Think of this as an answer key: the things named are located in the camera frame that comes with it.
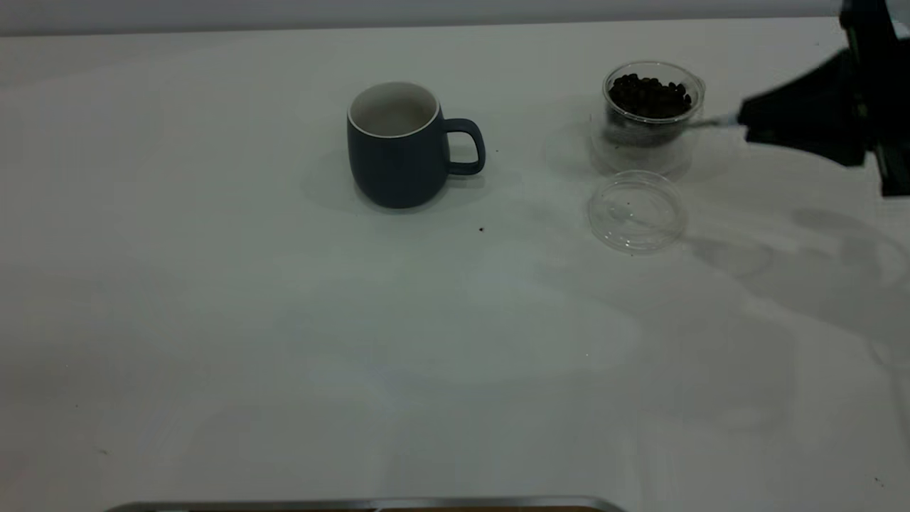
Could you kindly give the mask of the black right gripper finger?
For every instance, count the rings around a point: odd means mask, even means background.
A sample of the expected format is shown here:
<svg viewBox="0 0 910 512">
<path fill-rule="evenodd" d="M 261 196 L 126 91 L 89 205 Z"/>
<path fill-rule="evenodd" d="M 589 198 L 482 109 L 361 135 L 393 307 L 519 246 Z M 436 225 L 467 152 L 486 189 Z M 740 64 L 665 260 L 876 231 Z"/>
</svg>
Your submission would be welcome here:
<svg viewBox="0 0 910 512">
<path fill-rule="evenodd" d="M 749 129 L 855 131 L 854 59 L 842 49 L 818 67 L 742 101 L 738 123 Z"/>
<path fill-rule="evenodd" d="M 873 149 L 861 135 L 849 131 L 817 131 L 805 127 L 747 127 L 750 144 L 777 146 L 819 156 L 840 166 L 862 166 Z"/>
</svg>

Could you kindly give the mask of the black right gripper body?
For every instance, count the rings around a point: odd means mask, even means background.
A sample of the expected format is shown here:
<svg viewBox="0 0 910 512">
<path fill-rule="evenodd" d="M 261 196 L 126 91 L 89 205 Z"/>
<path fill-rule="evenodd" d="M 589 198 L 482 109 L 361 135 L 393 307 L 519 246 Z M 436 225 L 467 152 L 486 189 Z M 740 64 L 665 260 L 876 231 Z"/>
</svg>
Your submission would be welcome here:
<svg viewBox="0 0 910 512">
<path fill-rule="evenodd" d="M 887 3 L 845 1 L 839 14 L 852 56 L 856 112 L 874 154 L 884 197 L 906 197 L 908 38 L 900 38 Z"/>
</svg>

